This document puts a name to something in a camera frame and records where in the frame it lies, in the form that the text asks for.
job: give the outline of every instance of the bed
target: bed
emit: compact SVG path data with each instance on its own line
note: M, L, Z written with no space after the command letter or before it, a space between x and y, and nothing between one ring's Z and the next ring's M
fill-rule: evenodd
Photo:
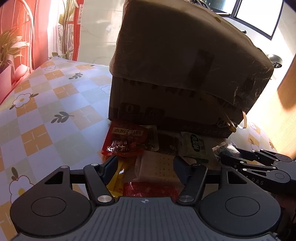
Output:
M54 57L0 105L0 240L17 234L9 210L30 187L60 166L102 163L111 78L108 66ZM275 150L251 122L232 138L246 150ZM83 185L73 189L86 195Z

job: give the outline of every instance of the red wrapper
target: red wrapper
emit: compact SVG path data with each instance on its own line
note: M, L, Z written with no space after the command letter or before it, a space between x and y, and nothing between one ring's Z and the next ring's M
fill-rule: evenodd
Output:
M172 186L160 186L145 182L125 183L123 196L128 197L171 197L175 202L178 190Z
M113 120L107 133L102 154L122 157L137 156L143 152L141 144L146 140L148 129L126 121Z

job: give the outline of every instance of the cardboard box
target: cardboard box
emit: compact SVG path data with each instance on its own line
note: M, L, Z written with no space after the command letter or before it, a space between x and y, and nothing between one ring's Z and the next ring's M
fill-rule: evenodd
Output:
M122 119L139 125L157 125L170 131L227 138L226 113L239 124L241 109L203 92L165 87L113 77L109 119Z
M267 56L214 12L182 0L126 0L109 119L227 138L273 73Z
M126 0L112 76L203 91L246 112L273 73L267 56L216 13L182 0Z

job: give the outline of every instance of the dark snack package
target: dark snack package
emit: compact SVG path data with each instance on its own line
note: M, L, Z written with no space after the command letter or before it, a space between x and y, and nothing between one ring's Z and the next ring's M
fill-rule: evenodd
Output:
M142 126L148 129L148 136L144 143L145 150L148 151L158 151L159 144L158 144L158 136L157 136L157 127L156 125L151 126Z
M179 140L177 137L172 137L166 134L158 133L158 144L159 150L158 153L167 154L167 155L178 155L178 144Z
M141 145L148 129L122 120L113 120L107 133L102 154L122 157L137 156L144 150Z
M125 183L123 196L128 197L171 197L175 202L178 189L173 186L160 186L145 182Z

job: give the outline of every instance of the white flower print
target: white flower print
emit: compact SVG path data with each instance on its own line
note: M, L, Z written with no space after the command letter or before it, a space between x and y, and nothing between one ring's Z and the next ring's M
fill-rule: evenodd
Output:
M28 102L30 101L30 96L31 96L30 93L19 95L19 96L13 101L13 105L14 105L16 108L21 107L23 104L26 104L26 103L28 103Z
M254 130L257 130L256 126L252 123L252 122L249 122L250 123L250 126L254 129Z
M55 65L52 65L52 66L47 66L45 68L45 71L52 71L52 70L55 70L56 66Z
M14 180L9 185L9 192L11 193L11 204L22 194L28 191L33 184L26 176L20 176L17 180Z
M109 95L111 92L111 85L106 85L105 87L102 87L101 90Z

